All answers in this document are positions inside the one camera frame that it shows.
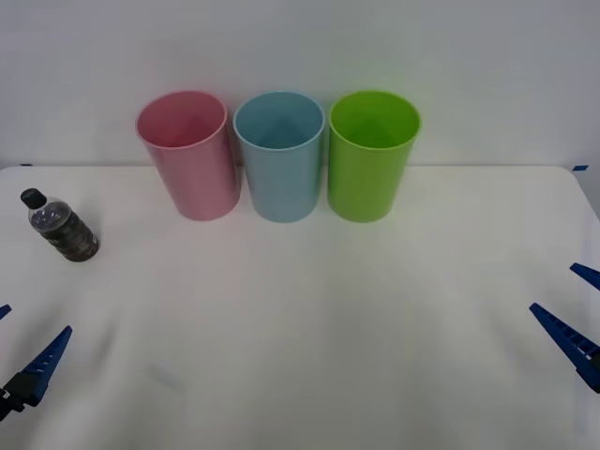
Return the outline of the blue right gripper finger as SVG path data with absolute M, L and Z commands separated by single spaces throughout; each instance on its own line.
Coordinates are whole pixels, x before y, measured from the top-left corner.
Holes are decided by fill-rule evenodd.
M 580 378 L 599 393 L 599 346 L 549 311 L 533 303 L 530 312 L 566 355 Z
M 592 285 L 596 290 L 600 290 L 600 272 L 580 263 L 573 263 L 570 270 Z

